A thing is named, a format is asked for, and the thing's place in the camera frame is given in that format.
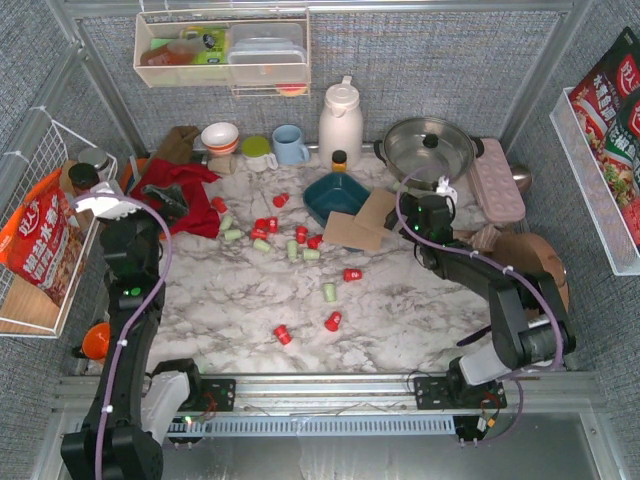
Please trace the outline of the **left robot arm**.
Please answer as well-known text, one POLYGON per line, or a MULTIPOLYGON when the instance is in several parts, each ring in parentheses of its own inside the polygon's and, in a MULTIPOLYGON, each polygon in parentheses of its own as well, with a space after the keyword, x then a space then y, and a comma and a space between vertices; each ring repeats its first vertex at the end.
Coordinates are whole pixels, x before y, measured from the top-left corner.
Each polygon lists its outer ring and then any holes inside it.
POLYGON ((191 359, 172 361, 144 384, 160 325, 172 236, 161 214, 104 181, 72 203, 105 225, 110 338, 93 402, 80 430, 64 436, 61 457, 73 479, 159 479, 162 443, 178 410, 200 389, 191 359))

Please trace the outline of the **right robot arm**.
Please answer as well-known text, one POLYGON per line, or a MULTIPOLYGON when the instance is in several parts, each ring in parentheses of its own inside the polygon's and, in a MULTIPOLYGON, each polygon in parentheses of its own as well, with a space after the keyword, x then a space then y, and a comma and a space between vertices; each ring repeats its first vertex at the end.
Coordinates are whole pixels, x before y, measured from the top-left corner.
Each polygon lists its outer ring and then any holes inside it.
POLYGON ((553 276, 503 266, 455 239, 455 204, 438 194, 416 197, 404 190, 385 226, 397 228, 414 246, 421 265, 443 280, 471 290, 487 301, 490 344, 452 360, 446 372, 447 395, 455 406, 493 393, 500 380, 539 367, 555 370, 575 351, 577 339, 553 276))

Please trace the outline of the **teal storage basket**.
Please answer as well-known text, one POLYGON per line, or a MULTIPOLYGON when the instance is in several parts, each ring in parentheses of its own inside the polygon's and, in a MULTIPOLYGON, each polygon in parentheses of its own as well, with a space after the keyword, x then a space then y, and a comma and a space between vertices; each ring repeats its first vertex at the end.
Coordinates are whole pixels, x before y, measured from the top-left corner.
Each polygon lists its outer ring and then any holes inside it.
POLYGON ((356 215, 370 191, 346 173, 329 173, 308 186, 303 203, 311 218, 325 227, 331 212, 356 215))

